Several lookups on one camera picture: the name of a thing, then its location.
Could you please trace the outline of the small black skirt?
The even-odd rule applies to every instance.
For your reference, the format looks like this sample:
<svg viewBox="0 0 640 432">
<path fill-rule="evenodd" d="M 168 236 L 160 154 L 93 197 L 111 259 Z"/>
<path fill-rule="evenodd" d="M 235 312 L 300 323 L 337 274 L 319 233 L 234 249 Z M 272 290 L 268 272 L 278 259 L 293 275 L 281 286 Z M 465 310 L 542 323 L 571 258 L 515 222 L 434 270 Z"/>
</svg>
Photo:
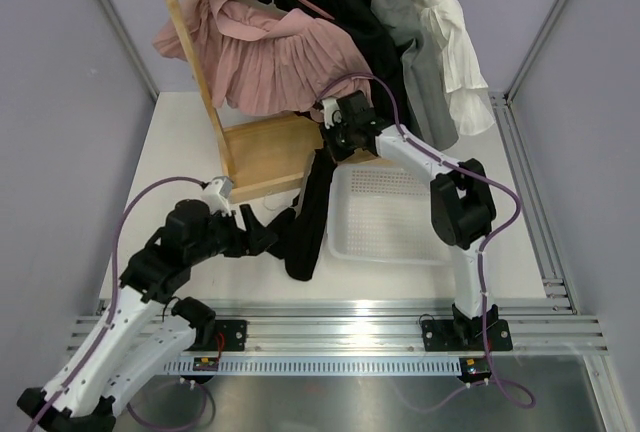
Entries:
<svg viewBox="0 0 640 432">
<path fill-rule="evenodd" d="M 329 192 L 337 165 L 327 147 L 314 151 L 304 189 L 267 226 L 278 236 L 268 252 L 284 261 L 287 275 L 307 282 L 313 277 L 324 237 Z"/>
</svg>

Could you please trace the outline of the pink pleated skirt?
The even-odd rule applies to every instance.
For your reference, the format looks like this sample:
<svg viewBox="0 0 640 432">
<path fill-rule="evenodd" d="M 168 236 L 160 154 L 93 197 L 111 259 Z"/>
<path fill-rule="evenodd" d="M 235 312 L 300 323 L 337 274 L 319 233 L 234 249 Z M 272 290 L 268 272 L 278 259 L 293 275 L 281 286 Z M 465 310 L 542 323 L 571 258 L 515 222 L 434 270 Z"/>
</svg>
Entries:
<svg viewBox="0 0 640 432">
<path fill-rule="evenodd" d="M 215 107 L 266 117 L 307 112 L 321 94 L 371 94 L 364 56 L 322 18 L 253 0 L 183 0 L 181 11 Z"/>
</svg>

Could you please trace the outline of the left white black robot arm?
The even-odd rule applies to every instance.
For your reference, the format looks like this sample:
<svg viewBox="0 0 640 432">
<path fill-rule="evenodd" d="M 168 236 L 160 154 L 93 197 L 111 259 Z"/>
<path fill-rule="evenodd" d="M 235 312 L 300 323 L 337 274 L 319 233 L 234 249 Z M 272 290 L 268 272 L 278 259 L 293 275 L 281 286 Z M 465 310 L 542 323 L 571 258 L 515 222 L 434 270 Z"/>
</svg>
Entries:
<svg viewBox="0 0 640 432">
<path fill-rule="evenodd" d="M 200 200 L 176 204 L 134 254 L 111 303 L 69 362 L 46 385 L 26 389 L 17 406 L 30 430 L 110 431 L 131 398 L 167 362 L 190 348 L 222 346 L 215 312 L 176 292 L 194 266 L 218 255 L 257 256 L 277 241 L 252 208 L 242 226 Z"/>
</svg>

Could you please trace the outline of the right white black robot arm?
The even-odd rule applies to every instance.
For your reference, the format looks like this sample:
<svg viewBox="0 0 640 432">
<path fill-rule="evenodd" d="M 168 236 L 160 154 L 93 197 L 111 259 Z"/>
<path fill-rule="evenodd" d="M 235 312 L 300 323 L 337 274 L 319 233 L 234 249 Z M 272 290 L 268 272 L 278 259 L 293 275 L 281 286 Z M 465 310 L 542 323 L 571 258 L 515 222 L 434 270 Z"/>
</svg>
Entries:
<svg viewBox="0 0 640 432">
<path fill-rule="evenodd" d="M 431 225 L 449 247 L 452 260 L 453 334 L 463 347 L 478 347 L 497 320 L 481 251 L 497 212 L 482 164 L 475 159 L 455 163 L 404 125 L 378 115 L 361 92 L 321 99 L 317 107 L 324 121 L 321 133 L 334 158 L 366 150 L 396 163 L 428 187 Z"/>
</svg>

